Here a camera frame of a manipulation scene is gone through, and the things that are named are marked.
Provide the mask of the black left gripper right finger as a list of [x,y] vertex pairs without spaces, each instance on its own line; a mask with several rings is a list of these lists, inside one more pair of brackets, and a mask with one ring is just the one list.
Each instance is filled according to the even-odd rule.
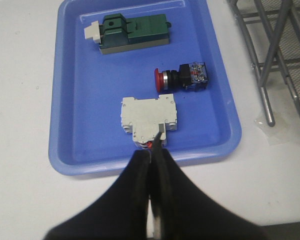
[[150,199],[157,240],[265,240],[262,228],[201,191],[162,147],[152,142]]

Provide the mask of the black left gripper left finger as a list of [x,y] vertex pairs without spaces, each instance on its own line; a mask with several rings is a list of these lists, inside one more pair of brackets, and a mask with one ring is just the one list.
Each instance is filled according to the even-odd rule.
[[137,150],[112,186],[89,207],[53,227],[46,240],[145,240],[150,152]]

